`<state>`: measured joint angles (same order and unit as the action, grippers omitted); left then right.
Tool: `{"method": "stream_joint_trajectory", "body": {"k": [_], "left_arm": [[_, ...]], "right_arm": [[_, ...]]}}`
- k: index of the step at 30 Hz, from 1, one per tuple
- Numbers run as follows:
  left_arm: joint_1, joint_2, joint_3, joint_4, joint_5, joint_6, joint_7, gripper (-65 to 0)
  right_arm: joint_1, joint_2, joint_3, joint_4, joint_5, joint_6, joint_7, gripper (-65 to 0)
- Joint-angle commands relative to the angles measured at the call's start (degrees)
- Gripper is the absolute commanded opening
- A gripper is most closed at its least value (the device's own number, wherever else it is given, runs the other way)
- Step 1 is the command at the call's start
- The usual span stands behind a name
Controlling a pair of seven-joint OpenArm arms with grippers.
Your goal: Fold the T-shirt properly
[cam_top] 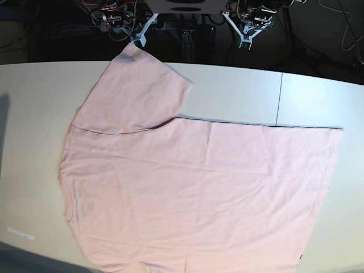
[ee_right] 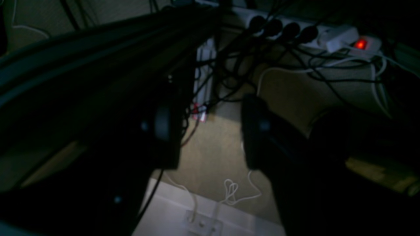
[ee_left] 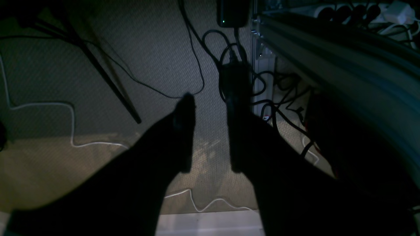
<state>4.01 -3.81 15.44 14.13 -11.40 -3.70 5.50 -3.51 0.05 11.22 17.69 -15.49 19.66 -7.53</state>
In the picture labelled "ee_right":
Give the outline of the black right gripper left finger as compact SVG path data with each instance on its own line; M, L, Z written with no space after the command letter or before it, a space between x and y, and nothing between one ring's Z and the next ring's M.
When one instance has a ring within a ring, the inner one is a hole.
M176 168L181 110L130 118L94 146L71 146L68 167L1 194L1 224L30 235L129 236L153 170Z

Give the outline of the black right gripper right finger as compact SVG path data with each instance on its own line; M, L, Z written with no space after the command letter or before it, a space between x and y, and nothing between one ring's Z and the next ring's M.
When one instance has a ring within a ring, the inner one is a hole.
M419 174L418 129L336 109L307 137L247 94L241 132L246 164L269 179L286 235L419 235L419 193L392 190L346 166L351 156L372 157Z

